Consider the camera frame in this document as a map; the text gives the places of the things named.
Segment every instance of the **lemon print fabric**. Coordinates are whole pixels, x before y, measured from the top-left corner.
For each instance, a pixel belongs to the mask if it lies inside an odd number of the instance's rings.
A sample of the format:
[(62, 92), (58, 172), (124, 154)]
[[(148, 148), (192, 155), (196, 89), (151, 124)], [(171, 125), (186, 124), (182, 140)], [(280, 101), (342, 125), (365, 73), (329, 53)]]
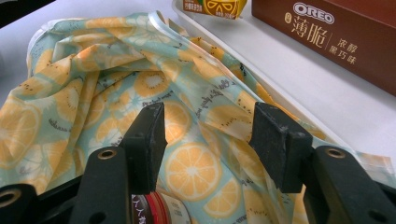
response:
[[(233, 4), (205, 1), (229, 13)], [(158, 12), (46, 27), (28, 49), (28, 79), (0, 110), (0, 187), (40, 194), (83, 174), (92, 152), (117, 146), (143, 107), (163, 102), (159, 180), (195, 223), (304, 216), (293, 209), (301, 197), (278, 192), (248, 145), (255, 103), (276, 102), (232, 55), (180, 35)]]

